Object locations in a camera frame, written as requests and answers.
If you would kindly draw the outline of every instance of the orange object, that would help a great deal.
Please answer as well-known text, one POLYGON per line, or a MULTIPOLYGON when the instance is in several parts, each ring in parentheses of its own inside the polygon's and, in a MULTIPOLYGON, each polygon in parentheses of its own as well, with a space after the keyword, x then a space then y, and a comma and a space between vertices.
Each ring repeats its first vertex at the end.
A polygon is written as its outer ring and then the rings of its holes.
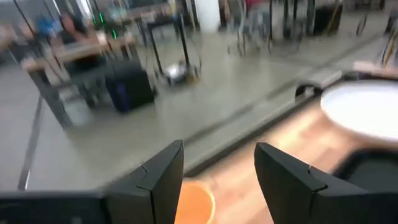
POLYGON ((194 180, 183 181, 174 223, 213 223, 215 208, 213 194, 205 184, 194 180))

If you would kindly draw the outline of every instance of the black bag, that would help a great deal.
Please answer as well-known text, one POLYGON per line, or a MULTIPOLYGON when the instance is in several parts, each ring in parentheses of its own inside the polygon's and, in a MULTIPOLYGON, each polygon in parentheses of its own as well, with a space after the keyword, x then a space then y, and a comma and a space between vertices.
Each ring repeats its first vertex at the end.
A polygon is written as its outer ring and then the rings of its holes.
POLYGON ((115 62, 113 69, 114 76, 107 77, 105 82, 118 112, 126 113, 154 101, 154 92, 141 65, 131 61, 115 62))

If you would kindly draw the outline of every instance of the white plate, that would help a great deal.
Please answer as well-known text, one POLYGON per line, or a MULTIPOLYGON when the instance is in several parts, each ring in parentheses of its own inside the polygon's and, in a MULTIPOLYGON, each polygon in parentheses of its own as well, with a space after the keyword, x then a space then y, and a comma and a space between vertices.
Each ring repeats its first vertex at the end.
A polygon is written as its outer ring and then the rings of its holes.
POLYGON ((398 142, 398 83, 343 83, 322 94, 321 108, 333 122, 357 134, 398 142))

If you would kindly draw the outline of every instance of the gray floor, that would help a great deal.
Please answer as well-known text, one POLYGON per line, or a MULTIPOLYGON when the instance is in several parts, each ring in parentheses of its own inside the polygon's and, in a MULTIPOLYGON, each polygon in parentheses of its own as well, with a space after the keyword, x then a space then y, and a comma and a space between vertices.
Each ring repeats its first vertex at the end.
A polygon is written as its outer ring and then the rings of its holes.
MULTIPOLYGON (((125 116, 110 106, 90 112, 74 103, 67 110, 78 125, 64 131, 44 105, 28 190, 98 187, 137 167, 174 139, 185 140, 185 167, 194 166, 290 103, 299 80, 314 75, 327 78, 350 68, 355 60, 374 59, 384 42, 380 36, 387 16, 370 15, 363 36, 355 37, 360 17, 344 15, 336 37, 305 40, 289 56, 253 52, 241 58, 226 52, 232 35, 197 37, 203 57, 201 80, 176 90, 161 87, 154 105, 125 116)), ((165 65, 183 55, 178 42, 161 44, 159 51, 165 65)), ((192 45, 190 52, 196 63, 192 45)), ((147 56, 151 73, 151 55, 147 56)), ((145 58, 141 51, 143 65, 145 58)), ((39 94, 15 65, 1 68, 0 92, 0 190, 15 190, 39 94)))

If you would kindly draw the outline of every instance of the table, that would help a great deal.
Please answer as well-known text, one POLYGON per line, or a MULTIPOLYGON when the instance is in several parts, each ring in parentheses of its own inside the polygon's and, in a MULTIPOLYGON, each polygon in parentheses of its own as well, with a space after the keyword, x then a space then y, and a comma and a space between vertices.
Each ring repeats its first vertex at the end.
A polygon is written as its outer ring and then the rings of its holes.
POLYGON ((77 81, 70 80, 68 82, 53 85, 49 82, 48 76, 45 72, 46 65, 54 62, 55 59, 59 60, 60 63, 66 63, 123 46, 126 47, 126 52, 129 54, 129 58, 132 58, 133 54, 134 56, 137 56, 135 47, 130 48, 130 46, 135 43, 135 39, 130 36, 120 37, 117 40, 108 38, 108 41, 104 41, 99 38, 98 42, 76 43, 59 49, 52 49, 51 52, 46 52, 45 56, 42 58, 29 58, 23 60, 21 62, 21 66, 35 83, 37 89, 49 105, 57 121, 63 128, 67 128, 72 125, 72 121, 64 110, 63 103, 59 100, 58 92, 63 88, 68 88, 79 83, 85 83, 90 79, 96 79, 98 78, 98 75, 102 74, 94 73, 92 77, 84 77, 77 81))

